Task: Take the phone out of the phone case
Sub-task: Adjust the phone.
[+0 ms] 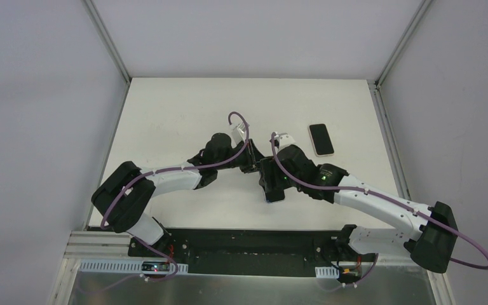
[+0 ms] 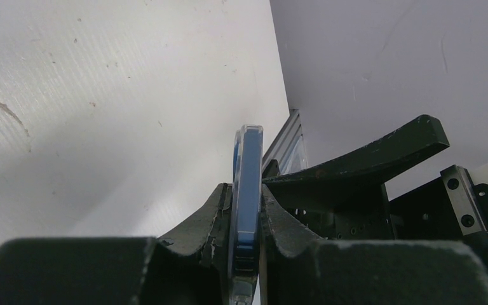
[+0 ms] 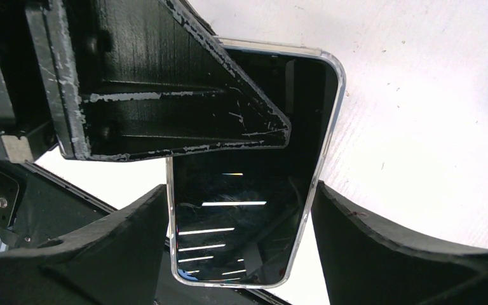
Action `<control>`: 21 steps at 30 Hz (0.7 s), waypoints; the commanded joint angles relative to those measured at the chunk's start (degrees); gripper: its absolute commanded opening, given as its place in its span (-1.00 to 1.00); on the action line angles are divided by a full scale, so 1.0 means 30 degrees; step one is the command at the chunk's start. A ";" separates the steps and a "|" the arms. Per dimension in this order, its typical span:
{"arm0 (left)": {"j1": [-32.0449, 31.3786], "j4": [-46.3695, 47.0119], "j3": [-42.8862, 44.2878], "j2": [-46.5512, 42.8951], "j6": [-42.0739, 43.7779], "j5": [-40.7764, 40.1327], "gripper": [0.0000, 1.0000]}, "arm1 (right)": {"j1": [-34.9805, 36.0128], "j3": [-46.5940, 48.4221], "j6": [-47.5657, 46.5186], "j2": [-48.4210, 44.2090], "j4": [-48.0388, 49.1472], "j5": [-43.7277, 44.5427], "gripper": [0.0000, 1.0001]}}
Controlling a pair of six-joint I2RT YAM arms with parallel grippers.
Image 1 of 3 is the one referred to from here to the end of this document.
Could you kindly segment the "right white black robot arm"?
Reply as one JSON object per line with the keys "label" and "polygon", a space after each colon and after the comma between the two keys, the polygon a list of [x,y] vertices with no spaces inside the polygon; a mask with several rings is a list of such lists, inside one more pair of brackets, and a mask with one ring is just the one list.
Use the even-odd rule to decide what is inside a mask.
{"label": "right white black robot arm", "polygon": [[440,201],[433,206],[405,201],[380,191],[330,163],[316,165],[295,145],[259,162],[259,184],[270,203],[284,200],[294,187],[314,200],[353,208],[388,225],[369,229],[346,224],[335,243],[335,252],[349,261],[358,254],[383,253],[410,257],[434,273],[446,272],[457,236],[452,208]]}

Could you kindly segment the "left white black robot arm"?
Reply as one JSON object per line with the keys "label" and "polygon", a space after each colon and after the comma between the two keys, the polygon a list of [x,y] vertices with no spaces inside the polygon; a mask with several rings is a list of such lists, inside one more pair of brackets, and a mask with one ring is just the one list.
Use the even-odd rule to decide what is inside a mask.
{"label": "left white black robot arm", "polygon": [[262,158],[253,140],[241,140],[233,147],[229,135],[216,133],[195,156],[168,170],[149,170],[132,161],[120,164],[93,193],[91,203],[102,215],[105,228],[141,239],[147,252],[161,257],[168,249],[168,233],[145,212],[151,198],[204,188],[224,169],[256,172]]}

